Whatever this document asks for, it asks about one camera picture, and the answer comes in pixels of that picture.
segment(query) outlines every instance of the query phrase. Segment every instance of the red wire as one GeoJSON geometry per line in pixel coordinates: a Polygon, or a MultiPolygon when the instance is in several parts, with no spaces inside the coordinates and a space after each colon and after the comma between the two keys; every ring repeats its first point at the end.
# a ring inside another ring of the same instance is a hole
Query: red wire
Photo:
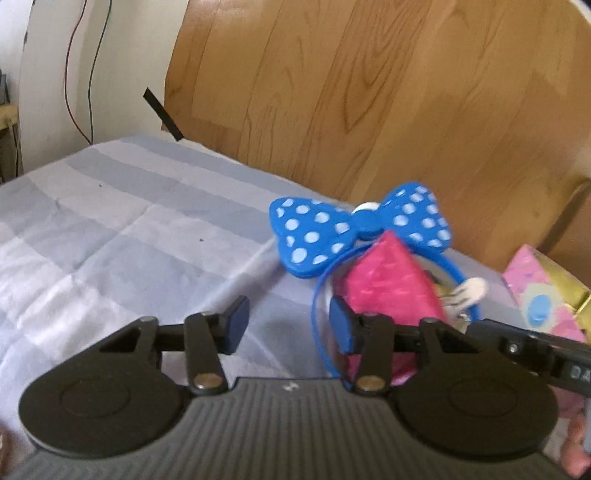
{"type": "Polygon", "coordinates": [[[68,51],[66,53],[66,68],[64,69],[64,97],[66,99],[66,108],[68,109],[68,115],[70,115],[70,119],[76,129],[80,132],[80,135],[84,137],[84,139],[88,142],[89,145],[92,145],[90,139],[86,136],[86,134],[82,131],[82,129],[78,126],[74,115],[72,114],[72,110],[70,109],[70,102],[68,101],[68,64],[70,63],[70,50],[72,49],[72,42],[74,41],[74,36],[76,35],[76,30],[80,26],[80,22],[82,22],[82,17],[84,17],[84,12],[86,10],[86,4],[88,0],[84,0],[84,4],[82,5],[82,12],[80,13],[80,18],[78,19],[78,23],[74,27],[72,31],[72,36],[70,37],[70,43],[68,44],[68,51]]]}

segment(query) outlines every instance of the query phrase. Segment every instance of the bed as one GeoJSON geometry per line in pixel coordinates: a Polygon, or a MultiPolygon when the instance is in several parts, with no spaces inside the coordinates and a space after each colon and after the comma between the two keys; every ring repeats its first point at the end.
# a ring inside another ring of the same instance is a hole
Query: bed
{"type": "MultiPolygon", "coordinates": [[[[11,465],[33,451],[18,421],[37,376],[142,315],[162,324],[251,299],[251,322],[222,364],[237,376],[326,375],[309,310],[314,280],[285,272],[267,209],[314,196],[197,144],[133,137],[87,148],[0,188],[0,423],[11,465]]],[[[491,286],[485,316],[520,326],[500,276],[454,251],[491,286]]],[[[183,382],[178,355],[163,370],[183,382]]]]}

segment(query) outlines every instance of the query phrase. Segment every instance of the blue button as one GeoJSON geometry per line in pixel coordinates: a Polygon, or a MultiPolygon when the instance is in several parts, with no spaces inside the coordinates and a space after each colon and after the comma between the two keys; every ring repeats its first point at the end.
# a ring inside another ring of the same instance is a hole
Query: blue button
{"type": "Polygon", "coordinates": [[[352,220],[361,240],[373,240],[384,231],[375,210],[357,210],[352,220]]]}
{"type": "Polygon", "coordinates": [[[548,295],[538,295],[531,300],[527,309],[527,319],[534,327],[544,324],[552,312],[552,301],[548,295]]]}

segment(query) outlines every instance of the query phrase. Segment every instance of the metal bolt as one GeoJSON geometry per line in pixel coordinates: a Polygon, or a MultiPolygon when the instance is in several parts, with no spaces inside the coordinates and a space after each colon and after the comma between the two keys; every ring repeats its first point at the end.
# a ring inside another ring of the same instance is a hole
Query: metal bolt
{"type": "Polygon", "coordinates": [[[377,392],[382,390],[385,385],[386,381],[377,375],[364,375],[355,382],[358,389],[366,392],[377,392]]]}
{"type": "Polygon", "coordinates": [[[193,384],[200,390],[221,387],[223,378],[218,374],[199,374],[193,378],[193,384]]]}

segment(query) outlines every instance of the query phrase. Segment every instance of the pink toy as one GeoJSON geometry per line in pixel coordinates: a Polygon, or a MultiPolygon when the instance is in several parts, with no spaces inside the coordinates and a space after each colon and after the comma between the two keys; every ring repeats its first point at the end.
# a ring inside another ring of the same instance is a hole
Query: pink toy
{"type": "Polygon", "coordinates": [[[585,336],[566,306],[550,275],[543,269],[536,251],[521,247],[503,273],[513,297],[521,309],[526,328],[578,342],[585,336]]]}
{"type": "MultiPolygon", "coordinates": [[[[385,231],[340,285],[345,301],[355,313],[376,312],[392,317],[399,325],[417,326],[433,317],[447,322],[431,281],[391,231],[385,231]]],[[[354,373],[359,355],[349,357],[349,373],[354,373]]],[[[403,353],[392,363],[394,385],[404,383],[416,372],[414,354],[403,353]]]]}

